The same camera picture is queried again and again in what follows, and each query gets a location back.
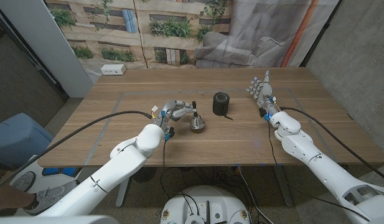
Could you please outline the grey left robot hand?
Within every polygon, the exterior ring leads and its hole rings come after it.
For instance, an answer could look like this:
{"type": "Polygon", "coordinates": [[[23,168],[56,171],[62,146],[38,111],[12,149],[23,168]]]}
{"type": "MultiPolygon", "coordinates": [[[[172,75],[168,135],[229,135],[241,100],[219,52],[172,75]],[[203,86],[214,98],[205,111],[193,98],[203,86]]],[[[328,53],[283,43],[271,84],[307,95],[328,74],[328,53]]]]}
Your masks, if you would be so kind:
{"type": "Polygon", "coordinates": [[[198,118],[196,103],[192,104],[181,100],[169,100],[158,112],[156,117],[153,117],[152,123],[158,125],[165,135],[167,141],[175,135],[174,128],[168,125],[169,120],[178,121],[181,117],[188,113],[193,113],[193,118],[198,118]]]}

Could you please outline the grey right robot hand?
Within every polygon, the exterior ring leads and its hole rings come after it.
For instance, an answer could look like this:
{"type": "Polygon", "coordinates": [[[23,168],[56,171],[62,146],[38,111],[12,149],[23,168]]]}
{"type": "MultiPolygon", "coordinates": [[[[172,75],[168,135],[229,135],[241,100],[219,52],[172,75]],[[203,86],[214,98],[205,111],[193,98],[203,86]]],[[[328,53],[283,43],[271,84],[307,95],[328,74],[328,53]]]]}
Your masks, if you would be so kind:
{"type": "Polygon", "coordinates": [[[279,112],[279,108],[276,106],[275,97],[273,96],[273,90],[269,84],[270,71],[265,73],[264,80],[261,81],[255,77],[251,82],[251,86],[246,91],[255,99],[256,104],[259,107],[260,116],[269,121],[271,117],[279,112]]]}

